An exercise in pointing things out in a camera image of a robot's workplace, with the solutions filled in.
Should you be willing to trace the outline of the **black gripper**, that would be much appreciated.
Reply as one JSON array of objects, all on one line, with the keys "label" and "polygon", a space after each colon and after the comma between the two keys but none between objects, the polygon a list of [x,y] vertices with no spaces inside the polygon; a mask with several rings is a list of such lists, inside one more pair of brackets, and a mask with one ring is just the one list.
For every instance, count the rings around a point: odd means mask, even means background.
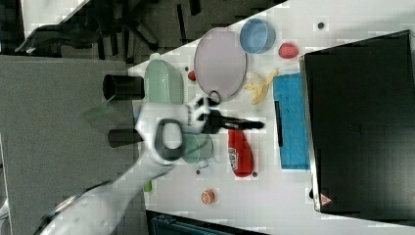
[{"label": "black gripper", "polygon": [[230,117],[224,117],[219,111],[213,110],[207,116],[207,121],[204,125],[204,134],[216,134],[221,128],[225,129],[262,129],[264,123],[261,121],[252,121],[243,119],[239,124],[235,123]]}]

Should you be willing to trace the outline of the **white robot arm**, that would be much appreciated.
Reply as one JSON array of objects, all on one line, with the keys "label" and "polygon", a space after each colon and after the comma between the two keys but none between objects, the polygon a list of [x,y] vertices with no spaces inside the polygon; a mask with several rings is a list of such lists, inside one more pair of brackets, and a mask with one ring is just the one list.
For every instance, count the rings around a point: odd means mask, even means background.
[{"label": "white robot arm", "polygon": [[188,151],[186,134],[220,129],[262,129],[261,121],[226,117],[210,97],[176,105],[146,102],[134,130],[142,144],[138,160],[121,176],[71,196],[45,214],[33,235],[111,235],[133,198],[150,181],[169,173]]}]

